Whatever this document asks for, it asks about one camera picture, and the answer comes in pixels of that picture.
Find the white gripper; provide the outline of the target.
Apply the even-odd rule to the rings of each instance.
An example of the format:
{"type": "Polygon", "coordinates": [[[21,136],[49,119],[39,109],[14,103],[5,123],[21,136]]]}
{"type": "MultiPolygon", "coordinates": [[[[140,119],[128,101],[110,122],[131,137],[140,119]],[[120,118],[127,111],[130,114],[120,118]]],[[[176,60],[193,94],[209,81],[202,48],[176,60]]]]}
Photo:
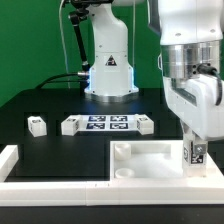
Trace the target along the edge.
{"type": "Polygon", "coordinates": [[[163,83],[168,108],[201,138],[193,141],[193,154],[205,155],[208,142],[204,140],[224,139],[224,90],[222,101],[216,106],[217,80],[214,77],[200,75],[188,79],[184,84],[187,97],[172,88],[170,78],[164,77],[163,83]]]}

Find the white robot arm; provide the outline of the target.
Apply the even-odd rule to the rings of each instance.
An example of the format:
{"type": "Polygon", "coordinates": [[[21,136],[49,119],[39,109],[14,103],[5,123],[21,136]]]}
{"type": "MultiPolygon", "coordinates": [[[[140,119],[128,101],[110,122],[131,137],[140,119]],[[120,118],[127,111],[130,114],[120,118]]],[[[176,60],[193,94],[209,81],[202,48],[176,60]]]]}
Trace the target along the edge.
{"type": "MultiPolygon", "coordinates": [[[[180,119],[185,149],[203,155],[224,138],[221,50],[224,0],[146,0],[147,24],[137,30],[140,54],[154,54],[168,108],[180,119]]],[[[112,6],[89,7],[95,42],[85,94],[100,101],[138,91],[128,69],[126,27],[112,6]]]]}

